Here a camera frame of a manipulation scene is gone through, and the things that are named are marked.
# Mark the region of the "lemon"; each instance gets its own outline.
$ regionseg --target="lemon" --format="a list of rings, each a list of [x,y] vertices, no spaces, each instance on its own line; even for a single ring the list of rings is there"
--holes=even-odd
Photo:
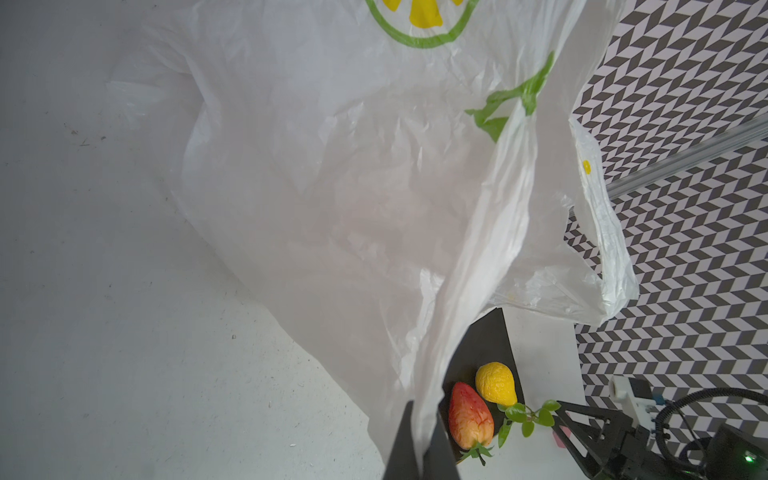
[[[480,396],[488,402],[513,406],[518,402],[515,392],[515,377],[503,363],[486,363],[475,375],[475,387]]]

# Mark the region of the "geometric patterned backdrop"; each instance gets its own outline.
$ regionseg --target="geometric patterned backdrop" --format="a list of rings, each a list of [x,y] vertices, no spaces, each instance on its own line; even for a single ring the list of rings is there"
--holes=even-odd
[[[577,119],[607,182],[768,113],[768,2],[628,2]]]
[[[768,138],[614,200],[640,298],[600,327],[576,326],[590,405],[611,374],[647,379],[666,399],[713,386],[768,390]],[[600,272],[571,222],[566,241]],[[699,436],[725,419],[768,438],[768,412],[738,399],[685,408]],[[676,442],[687,443],[678,415]]]

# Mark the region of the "fake fruit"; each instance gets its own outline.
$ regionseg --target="fake fruit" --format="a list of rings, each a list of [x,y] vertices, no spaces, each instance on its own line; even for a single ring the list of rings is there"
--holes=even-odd
[[[493,417],[488,406],[475,390],[463,382],[457,382],[451,392],[448,410],[448,425],[451,436],[462,450],[468,450],[462,457],[490,457],[489,449],[493,440]]]
[[[475,385],[482,398],[509,407],[518,402],[515,377],[503,363],[486,363],[475,374]]]

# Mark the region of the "plastic bag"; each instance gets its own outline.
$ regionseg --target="plastic bag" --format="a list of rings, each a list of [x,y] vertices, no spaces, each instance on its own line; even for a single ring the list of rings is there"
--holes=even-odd
[[[184,215],[367,414],[385,460],[415,399],[421,458],[484,308],[596,324],[637,294],[599,148],[569,123],[620,15],[200,2],[150,18],[109,88]],[[563,241],[574,204],[603,279]]]

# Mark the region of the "strawberry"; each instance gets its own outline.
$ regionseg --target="strawberry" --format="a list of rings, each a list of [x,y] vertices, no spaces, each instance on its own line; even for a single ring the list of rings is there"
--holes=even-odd
[[[468,450],[462,457],[480,458],[481,454],[490,457],[486,447],[493,440],[493,417],[480,395],[469,385],[457,382],[451,392],[451,405],[448,410],[448,425],[451,436],[462,450]]]

